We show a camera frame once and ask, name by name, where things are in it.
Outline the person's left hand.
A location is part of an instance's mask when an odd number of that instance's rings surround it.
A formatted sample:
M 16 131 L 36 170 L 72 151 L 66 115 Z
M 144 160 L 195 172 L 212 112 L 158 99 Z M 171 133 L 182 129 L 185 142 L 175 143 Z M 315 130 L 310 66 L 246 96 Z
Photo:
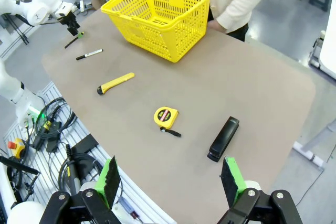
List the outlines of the person's left hand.
M 226 33 L 226 29 L 217 21 L 211 20 L 207 23 L 208 28 L 219 31 L 221 33 Z

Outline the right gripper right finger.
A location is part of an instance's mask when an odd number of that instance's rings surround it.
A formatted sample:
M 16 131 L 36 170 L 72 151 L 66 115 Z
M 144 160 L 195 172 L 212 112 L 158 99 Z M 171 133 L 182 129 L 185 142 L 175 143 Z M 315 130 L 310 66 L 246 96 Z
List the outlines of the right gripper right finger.
M 220 178 L 229 209 L 219 223 L 302 223 L 288 191 L 275 190 L 267 195 L 248 187 L 233 157 L 224 158 Z

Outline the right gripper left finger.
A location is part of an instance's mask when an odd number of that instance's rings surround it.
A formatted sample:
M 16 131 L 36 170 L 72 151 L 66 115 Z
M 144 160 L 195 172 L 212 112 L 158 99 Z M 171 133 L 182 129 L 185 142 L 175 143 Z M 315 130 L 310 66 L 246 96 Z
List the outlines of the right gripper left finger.
M 94 188 L 70 195 L 65 191 L 52 194 L 40 223 L 120 223 L 112 206 L 121 182 L 116 159 L 108 159 Z

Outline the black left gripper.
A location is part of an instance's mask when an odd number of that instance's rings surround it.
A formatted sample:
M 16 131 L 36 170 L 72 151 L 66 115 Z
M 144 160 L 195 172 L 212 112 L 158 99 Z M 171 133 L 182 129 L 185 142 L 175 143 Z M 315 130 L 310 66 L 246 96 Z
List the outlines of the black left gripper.
M 75 15 L 67 15 L 64 16 L 61 20 L 60 23 L 62 25 L 67 25 L 68 26 L 68 31 L 73 35 L 76 36 L 77 38 L 81 38 L 84 35 L 84 32 L 80 32 L 77 34 L 77 29 L 79 28 L 79 24 L 77 23 L 76 16 Z

